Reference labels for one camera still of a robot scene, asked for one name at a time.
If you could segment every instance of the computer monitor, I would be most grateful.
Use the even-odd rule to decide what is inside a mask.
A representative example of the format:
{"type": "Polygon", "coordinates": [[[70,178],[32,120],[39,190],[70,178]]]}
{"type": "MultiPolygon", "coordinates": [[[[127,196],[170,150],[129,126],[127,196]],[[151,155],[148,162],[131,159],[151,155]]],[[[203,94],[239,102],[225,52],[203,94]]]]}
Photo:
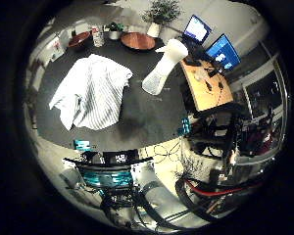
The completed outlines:
{"type": "Polygon", "coordinates": [[[211,29],[198,17],[193,15],[190,18],[182,37],[184,40],[192,40],[198,44],[203,44],[210,32],[211,29]]]}
{"type": "Polygon", "coordinates": [[[206,53],[221,63],[227,71],[240,63],[240,59],[227,37],[222,34],[207,50],[206,53]]]}

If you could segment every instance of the potted plant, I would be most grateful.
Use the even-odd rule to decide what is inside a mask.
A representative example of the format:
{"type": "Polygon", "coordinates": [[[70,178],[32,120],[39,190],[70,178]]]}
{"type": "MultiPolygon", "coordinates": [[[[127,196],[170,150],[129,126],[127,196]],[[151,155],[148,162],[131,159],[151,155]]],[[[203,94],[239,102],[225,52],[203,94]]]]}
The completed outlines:
{"type": "Polygon", "coordinates": [[[123,24],[112,22],[106,26],[109,29],[109,38],[112,40],[118,40],[123,32],[123,24]]]}
{"type": "Polygon", "coordinates": [[[144,12],[142,19],[144,22],[151,23],[147,34],[158,37],[161,25],[174,21],[181,14],[178,0],[154,0],[151,8],[144,12]]]}

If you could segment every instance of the white striped shirt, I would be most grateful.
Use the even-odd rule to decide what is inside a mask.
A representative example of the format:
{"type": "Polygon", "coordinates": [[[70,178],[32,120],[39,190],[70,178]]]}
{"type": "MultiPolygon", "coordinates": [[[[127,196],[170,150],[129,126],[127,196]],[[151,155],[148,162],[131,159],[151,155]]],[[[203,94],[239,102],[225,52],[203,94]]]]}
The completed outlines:
{"type": "Polygon", "coordinates": [[[67,130],[76,127],[102,129],[119,120],[123,88],[132,77],[130,69],[111,59],[90,55],[75,62],[49,103],[61,110],[67,130]]]}

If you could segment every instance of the red cable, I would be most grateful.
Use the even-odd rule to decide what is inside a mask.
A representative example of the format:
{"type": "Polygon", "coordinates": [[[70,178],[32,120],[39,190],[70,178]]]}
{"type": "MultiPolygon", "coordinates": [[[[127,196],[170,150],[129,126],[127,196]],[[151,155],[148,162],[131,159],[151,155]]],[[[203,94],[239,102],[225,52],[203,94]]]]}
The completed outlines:
{"type": "Polygon", "coordinates": [[[224,191],[220,191],[220,192],[206,192],[206,191],[202,191],[202,190],[196,188],[187,179],[184,179],[184,181],[195,193],[198,193],[202,196],[207,196],[207,197],[225,195],[225,194],[234,193],[234,192],[237,192],[237,191],[244,189],[244,188],[236,188],[236,189],[228,189],[228,190],[224,190],[224,191]]]}

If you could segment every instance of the desk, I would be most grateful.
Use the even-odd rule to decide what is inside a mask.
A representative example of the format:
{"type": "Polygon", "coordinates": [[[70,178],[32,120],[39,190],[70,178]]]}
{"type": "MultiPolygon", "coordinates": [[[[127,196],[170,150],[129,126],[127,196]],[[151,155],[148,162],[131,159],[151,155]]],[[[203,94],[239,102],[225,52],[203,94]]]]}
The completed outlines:
{"type": "MultiPolygon", "coordinates": [[[[176,131],[182,126],[181,119],[186,117],[176,72],[171,72],[159,96],[150,95],[141,88],[142,80],[163,54],[154,50],[133,51],[120,41],[108,38],[104,46],[98,48],[94,47],[91,38],[86,43],[84,51],[76,53],[68,48],[62,57],[46,68],[37,97],[38,134],[66,148],[73,147],[74,139],[87,140],[94,150],[104,152],[138,149],[176,138],[176,131]],[[110,58],[133,72],[129,87],[123,91],[120,120],[101,130],[74,127],[67,131],[60,121],[60,111],[55,108],[50,111],[48,104],[76,60],[91,54],[110,58]]],[[[164,42],[157,39],[155,49],[162,46],[164,42]]]]}
{"type": "Polygon", "coordinates": [[[212,85],[212,91],[208,89],[204,79],[200,81],[196,80],[196,70],[202,70],[202,72],[205,72],[205,69],[211,67],[211,64],[208,62],[201,61],[201,63],[201,67],[192,67],[186,65],[184,61],[180,62],[186,76],[189,89],[192,93],[196,110],[199,112],[233,101],[232,93],[223,75],[217,73],[213,77],[207,79],[212,85]],[[222,92],[219,88],[219,81],[223,85],[222,92]]]}

